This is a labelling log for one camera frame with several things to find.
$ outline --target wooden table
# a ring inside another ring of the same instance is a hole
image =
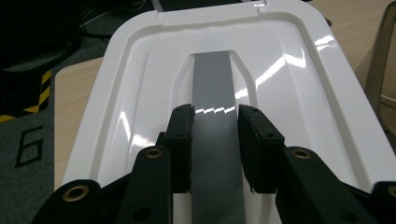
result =
[[[332,22],[352,69],[375,41],[390,0],[314,0],[309,4]],[[55,188],[59,188],[102,58],[71,65],[55,78]]]

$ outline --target gray strip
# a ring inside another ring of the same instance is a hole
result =
[[[192,102],[192,223],[246,223],[229,52],[195,56]]]

